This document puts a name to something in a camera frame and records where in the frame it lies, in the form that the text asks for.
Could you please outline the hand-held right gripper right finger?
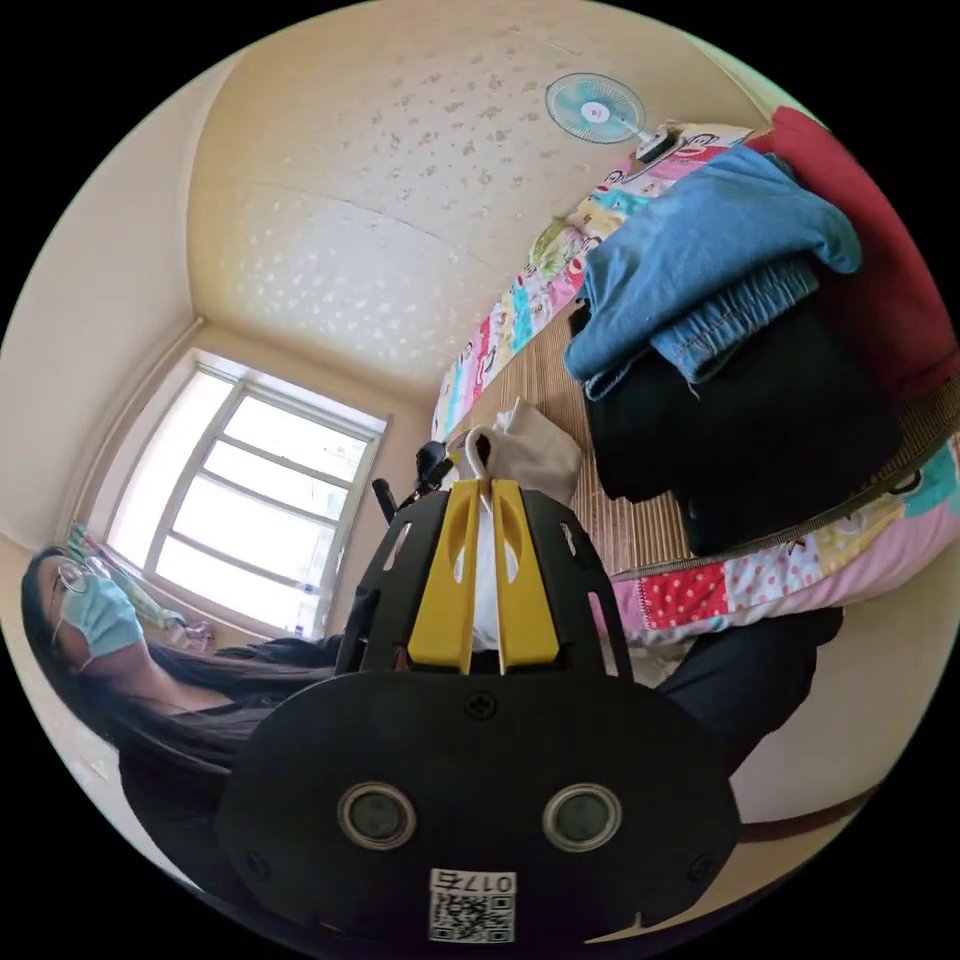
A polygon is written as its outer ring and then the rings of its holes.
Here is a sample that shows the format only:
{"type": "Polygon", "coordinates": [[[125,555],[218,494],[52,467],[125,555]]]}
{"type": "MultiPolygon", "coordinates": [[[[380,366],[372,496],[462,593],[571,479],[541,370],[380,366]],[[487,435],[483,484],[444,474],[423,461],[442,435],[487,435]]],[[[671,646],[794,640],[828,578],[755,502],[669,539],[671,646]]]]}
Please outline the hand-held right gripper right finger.
{"type": "Polygon", "coordinates": [[[554,664],[559,640],[519,485],[491,482],[500,670],[554,664]]]}

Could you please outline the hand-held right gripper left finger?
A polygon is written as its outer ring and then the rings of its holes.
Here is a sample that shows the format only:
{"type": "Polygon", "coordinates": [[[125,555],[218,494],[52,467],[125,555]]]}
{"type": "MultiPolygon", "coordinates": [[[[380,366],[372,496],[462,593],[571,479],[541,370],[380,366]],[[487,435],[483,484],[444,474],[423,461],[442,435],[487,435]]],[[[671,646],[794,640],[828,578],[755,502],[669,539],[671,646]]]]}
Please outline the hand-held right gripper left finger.
{"type": "Polygon", "coordinates": [[[407,650],[421,667],[467,672],[473,643],[481,483],[448,492],[436,547],[407,650]]]}

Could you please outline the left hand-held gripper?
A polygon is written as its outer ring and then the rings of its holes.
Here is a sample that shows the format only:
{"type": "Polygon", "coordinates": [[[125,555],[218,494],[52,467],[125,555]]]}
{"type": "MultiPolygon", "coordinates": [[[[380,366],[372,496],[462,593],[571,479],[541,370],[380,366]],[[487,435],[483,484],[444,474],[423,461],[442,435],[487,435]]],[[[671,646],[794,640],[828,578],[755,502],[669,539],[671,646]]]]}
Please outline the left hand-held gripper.
{"type": "Polygon", "coordinates": [[[454,461],[448,455],[443,443],[430,441],[417,451],[415,465],[417,476],[413,490],[403,501],[397,504],[398,510],[439,491],[444,480],[452,472],[454,461]]]}

